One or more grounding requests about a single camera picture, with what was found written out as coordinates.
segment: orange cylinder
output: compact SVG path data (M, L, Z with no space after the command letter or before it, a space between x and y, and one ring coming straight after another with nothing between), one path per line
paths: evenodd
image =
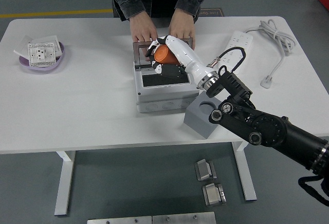
M161 64L177 64L179 65L178 59L173 54L172 51L169 50L167 45L160 45L154 53L155 61Z

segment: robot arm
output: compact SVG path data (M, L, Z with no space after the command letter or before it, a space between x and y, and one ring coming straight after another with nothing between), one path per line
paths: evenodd
M156 51L160 44L166 44L179 61L178 67L184 67L191 73L197 87L204 89L207 96L212 98L223 89L230 96L219 107L212 111L209 122L219 124L252 145L273 147L280 153L303 165L307 170L313 170L316 176L299 179L299 185L321 203L329 206L311 186L308 181L323 179L321 187L329 196L329 143L294 125L287 117L278 117L256 110L249 100L252 92L233 73L223 66L218 73L213 70L213 62L207 67L202 65L195 52L182 40L166 36L154 41L146 56Z

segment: person's left hand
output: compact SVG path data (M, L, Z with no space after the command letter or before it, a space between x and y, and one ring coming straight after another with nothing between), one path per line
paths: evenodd
M195 28L193 16L189 13L175 9L169 25L169 35L176 38L193 38L192 49L195 48Z

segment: metal plate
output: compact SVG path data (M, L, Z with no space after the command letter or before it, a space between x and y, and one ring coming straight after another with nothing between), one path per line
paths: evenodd
M214 212L153 216L153 224L216 224Z
M87 224L152 224L152 216L89 220Z

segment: white cable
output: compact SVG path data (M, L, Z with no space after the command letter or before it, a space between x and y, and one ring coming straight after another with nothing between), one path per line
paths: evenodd
M280 53L281 53L281 56L282 56L280 61L275 66L275 68L271 71L271 73L261 81L261 85L264 88L268 89L271 86L272 76L273 76L274 72L282 64L283 59L285 58L285 56L286 55L288 56L291 53L292 49L296 45L296 42L295 42L295 39L291 35L279 31L273 20L269 20L268 22L261 21L261 24L260 24L259 27L252 27L252 28L249 28L249 29L245 30L244 32L248 33L250 31L259 31L259 32L262 32L262 33L266 33L279 46L279 50L280 50Z

